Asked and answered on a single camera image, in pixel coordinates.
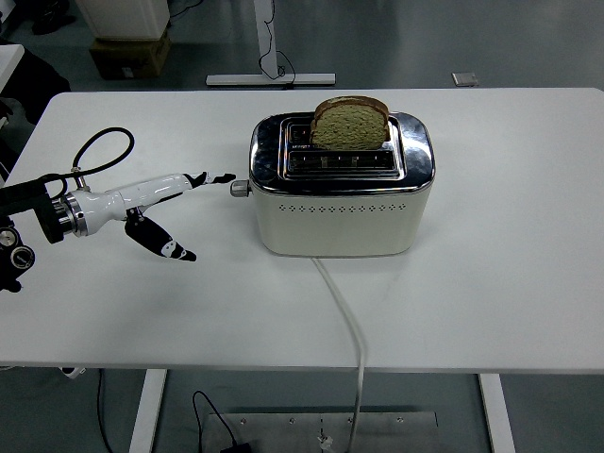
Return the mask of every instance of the toaster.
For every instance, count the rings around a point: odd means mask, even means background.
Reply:
[[[391,112],[379,149],[329,151],[310,143],[313,112],[285,113],[254,129],[249,179],[260,237],[279,255],[370,257],[408,249],[434,180],[432,146],[417,118]]]

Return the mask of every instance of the toaster knob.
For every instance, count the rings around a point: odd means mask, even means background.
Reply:
[[[249,180],[239,179],[230,183],[230,194],[237,197],[248,196],[250,192]]]

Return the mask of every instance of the white power cord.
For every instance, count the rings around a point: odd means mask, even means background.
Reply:
[[[361,328],[359,327],[359,324],[357,323],[357,320],[356,320],[354,314],[352,313],[352,311],[350,311],[348,304],[346,304],[346,301],[345,301],[344,297],[342,296],[342,293],[340,293],[340,290],[338,289],[335,282],[331,278],[331,275],[329,274],[329,272],[327,271],[327,269],[325,268],[325,266],[319,259],[311,258],[310,260],[313,262],[313,264],[319,270],[321,277],[323,277],[323,280],[329,287],[329,291],[331,292],[331,295],[333,295],[334,300],[338,304],[338,308],[344,315],[344,319],[345,319],[346,323],[348,324],[348,329],[350,330],[350,333],[352,334],[352,338],[354,339],[355,346],[357,348],[357,358],[358,358],[358,363],[359,363],[359,368],[358,368],[359,373],[357,375],[357,397],[355,399],[355,412],[352,417],[352,429],[350,429],[350,438],[348,439],[348,448],[346,449],[346,453],[352,453],[352,446],[355,442],[355,436],[357,435],[357,424],[359,422],[359,414],[361,413],[362,383],[363,383],[363,379],[364,379],[365,363],[366,363],[365,343],[362,338]]]

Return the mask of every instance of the gray floor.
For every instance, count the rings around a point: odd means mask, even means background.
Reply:
[[[192,3],[175,0],[171,9]],[[206,0],[175,19],[162,76],[146,80],[103,80],[88,52],[92,34],[75,6],[71,12],[77,21],[51,35],[34,36],[30,21],[9,18],[2,36],[51,63],[74,91],[206,90],[206,75],[259,72],[249,0]],[[604,89],[600,0],[276,0],[276,13],[277,48],[298,73],[336,73],[334,88],[454,88],[451,72],[473,71],[486,88]],[[11,105],[15,115],[2,138],[19,153],[33,128]],[[1,372],[0,451],[105,451],[96,425],[97,379],[96,370],[76,380],[57,369]],[[604,377],[502,380],[518,452],[604,451]],[[141,371],[108,372],[105,416],[116,452],[127,451],[142,382]],[[198,389],[225,411],[341,409],[352,404],[354,378],[172,372],[156,451],[196,451],[191,395]],[[445,452],[489,451],[475,377],[370,374],[363,402],[436,411]]]

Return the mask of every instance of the table leg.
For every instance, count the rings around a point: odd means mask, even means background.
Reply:
[[[141,402],[139,403],[139,410],[132,431],[132,440],[130,441],[130,453],[151,453],[153,450],[167,373],[168,370],[147,370],[144,376]]]
[[[208,75],[206,85],[220,86],[262,86],[262,85],[334,85],[335,74],[287,74],[278,76],[277,39],[273,24],[273,5],[271,0],[254,0],[256,11],[256,29],[260,47],[262,74],[249,75]]]
[[[501,379],[495,374],[478,375],[493,453],[515,453]]]

